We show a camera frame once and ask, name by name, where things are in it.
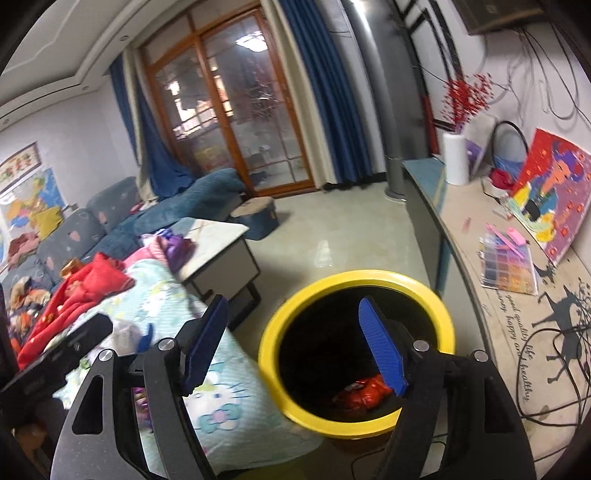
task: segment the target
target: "gray sofa cushion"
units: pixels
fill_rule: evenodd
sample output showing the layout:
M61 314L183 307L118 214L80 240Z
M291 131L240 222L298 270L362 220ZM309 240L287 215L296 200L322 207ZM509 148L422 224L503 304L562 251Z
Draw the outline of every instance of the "gray sofa cushion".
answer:
M23 277L31 277L37 283L39 288L51 291L53 288L53 281L49 272L43 267L41 259L36 255L31 255L19 267L14 268L8 272L8 275L2 280L2 289L4 290L4 298L8 301L10 297L10 290L14 284Z
M111 233L107 233L107 236L103 237L81 260L84 263L91 262L97 252L103 252L111 258L125 260L141 246L139 238L116 227Z
M135 177L127 177L93 196L86 208L99 219L108 233L128 217L131 208L140 201Z
M84 257L104 236L105 230L99 221L89 210L81 208L39 244L37 255L57 284L64 265L72 258Z

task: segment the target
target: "ceiling light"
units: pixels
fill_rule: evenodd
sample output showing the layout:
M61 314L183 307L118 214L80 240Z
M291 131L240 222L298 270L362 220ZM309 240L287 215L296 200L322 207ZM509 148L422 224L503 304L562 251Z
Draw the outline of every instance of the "ceiling light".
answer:
M176 96L176 95L178 95L181 87L179 86L178 82L175 80L174 82L168 84L168 89L170 90L170 93L173 94L173 96Z
M236 43L241 47L246 47L248 50L256 52L265 51L267 49L267 42L265 42L265 37L262 36L262 32L260 30L257 30L250 35L240 37L238 40L236 40Z

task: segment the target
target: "picture frame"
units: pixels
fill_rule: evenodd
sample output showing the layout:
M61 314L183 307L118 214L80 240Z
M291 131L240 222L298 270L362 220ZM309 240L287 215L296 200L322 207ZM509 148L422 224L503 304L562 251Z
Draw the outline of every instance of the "picture frame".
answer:
M0 195L41 166L37 142L27 145L0 163Z

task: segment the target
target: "blue gripper pad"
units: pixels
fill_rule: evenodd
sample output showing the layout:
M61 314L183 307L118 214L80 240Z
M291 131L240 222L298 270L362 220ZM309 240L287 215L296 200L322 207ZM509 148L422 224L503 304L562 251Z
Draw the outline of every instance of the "blue gripper pad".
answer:
M228 325L230 310L228 301L216 296L203 314L203 330L191 346L183 380L183 395L187 396L205 380L205 375L212 362L213 354Z
M408 382L404 378L404 361L384 328L383 319L384 315L371 298L365 297L359 302L359 324L363 335L378 364L384 383L400 397L408 387Z

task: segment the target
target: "world map poster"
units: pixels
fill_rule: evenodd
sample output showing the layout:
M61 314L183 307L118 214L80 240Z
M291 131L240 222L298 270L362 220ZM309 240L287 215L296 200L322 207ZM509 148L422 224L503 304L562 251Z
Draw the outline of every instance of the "world map poster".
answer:
M0 198L0 210L11 238L38 232L39 223L44 221L43 212L53 209L59 213L65 205L50 168L35 172Z

